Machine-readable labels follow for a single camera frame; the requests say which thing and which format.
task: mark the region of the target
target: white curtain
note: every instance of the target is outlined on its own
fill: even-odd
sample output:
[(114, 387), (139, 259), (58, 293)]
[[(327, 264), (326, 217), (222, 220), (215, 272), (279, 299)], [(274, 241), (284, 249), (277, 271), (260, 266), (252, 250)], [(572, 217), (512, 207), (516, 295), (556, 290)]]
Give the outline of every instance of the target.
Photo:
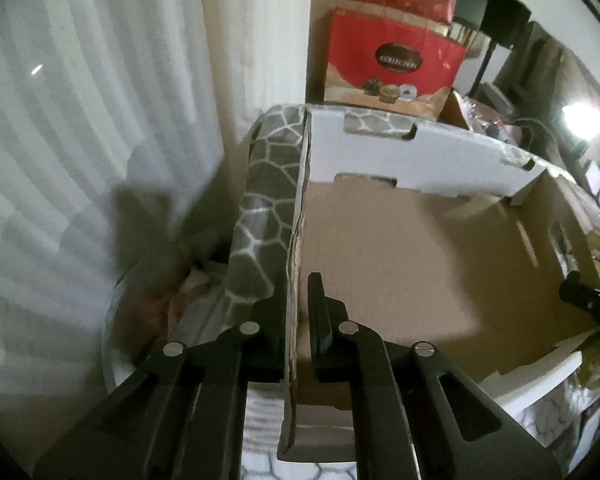
[(304, 101), (309, 4), (0, 0), (0, 439), (27, 471), (104, 394), (121, 273), (230, 226), (251, 123)]

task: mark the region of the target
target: lamp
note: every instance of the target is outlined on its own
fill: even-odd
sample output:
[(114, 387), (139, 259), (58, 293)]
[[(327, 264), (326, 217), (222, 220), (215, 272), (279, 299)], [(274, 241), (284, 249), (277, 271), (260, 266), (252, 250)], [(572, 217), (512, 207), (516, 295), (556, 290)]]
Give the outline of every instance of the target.
[(587, 103), (574, 103), (562, 108), (564, 122), (570, 132), (587, 142), (600, 134), (600, 112)]

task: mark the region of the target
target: gray patterned fabric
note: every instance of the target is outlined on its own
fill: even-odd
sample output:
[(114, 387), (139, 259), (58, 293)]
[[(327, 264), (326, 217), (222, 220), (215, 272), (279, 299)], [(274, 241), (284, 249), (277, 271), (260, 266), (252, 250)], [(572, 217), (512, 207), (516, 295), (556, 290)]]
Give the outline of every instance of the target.
[(248, 318), (284, 272), (298, 184), (304, 106), (276, 106), (256, 124), (229, 256), (227, 325)]
[[(402, 135), (420, 122), (407, 116), (366, 110), (345, 111), (350, 132)], [(306, 107), (276, 106), (254, 126), (240, 216), (235, 230), (226, 280), (226, 326), (248, 318), (251, 305), (269, 297), (280, 272), (284, 272), (291, 236), (302, 122)], [(569, 378), (516, 419), (544, 446), (555, 443), (554, 453), (563, 469), (573, 457), (558, 446), (560, 436), (577, 433), (580, 415), (600, 391), (579, 387)], [(284, 391), (279, 387), (250, 384), (244, 431), (244, 480), (348, 480), (356, 478), (355, 464), (292, 464), (276, 458), (283, 416)]]

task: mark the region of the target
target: chocolate image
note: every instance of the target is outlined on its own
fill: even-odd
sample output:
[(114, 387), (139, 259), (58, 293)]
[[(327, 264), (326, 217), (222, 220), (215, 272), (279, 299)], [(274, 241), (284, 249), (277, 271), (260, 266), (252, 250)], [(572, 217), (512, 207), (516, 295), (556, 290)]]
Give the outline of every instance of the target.
[(400, 97), (400, 88), (396, 85), (384, 85), (380, 88), (380, 102), (394, 104)]
[(382, 87), (382, 80), (377, 77), (369, 79), (363, 86), (362, 89), (367, 95), (378, 96), (380, 95), (380, 88)]
[(418, 89), (414, 85), (404, 84), (400, 85), (400, 101), (413, 101), (418, 97)]

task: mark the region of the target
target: wall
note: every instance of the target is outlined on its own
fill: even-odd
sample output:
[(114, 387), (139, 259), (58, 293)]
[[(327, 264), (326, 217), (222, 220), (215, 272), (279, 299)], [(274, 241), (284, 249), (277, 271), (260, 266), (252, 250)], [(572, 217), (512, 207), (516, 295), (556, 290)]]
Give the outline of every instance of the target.
[[(581, 0), (520, 0), (532, 11), (531, 19), (540, 23), (554, 38), (574, 51), (600, 84), (600, 24)], [(484, 81), (492, 81), (509, 55), (498, 47), (487, 68)], [(464, 62), (456, 88), (471, 88), (482, 57)]]

